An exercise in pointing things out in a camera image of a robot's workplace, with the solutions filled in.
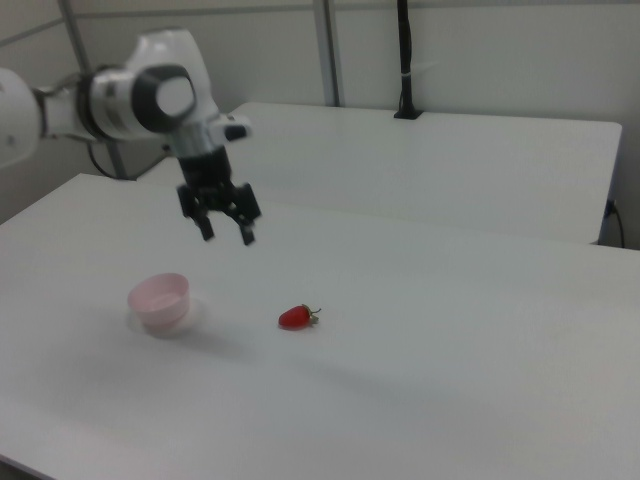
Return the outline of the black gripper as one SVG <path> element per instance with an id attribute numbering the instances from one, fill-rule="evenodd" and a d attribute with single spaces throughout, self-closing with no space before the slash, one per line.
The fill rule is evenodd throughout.
<path id="1" fill-rule="evenodd" d="M 185 218 L 190 218 L 205 242 L 214 238 L 208 211 L 224 212 L 239 226 L 245 246 L 255 242 L 254 224 L 262 215 L 249 183 L 234 186 L 225 147 L 178 159 L 185 183 L 177 194 Z"/>

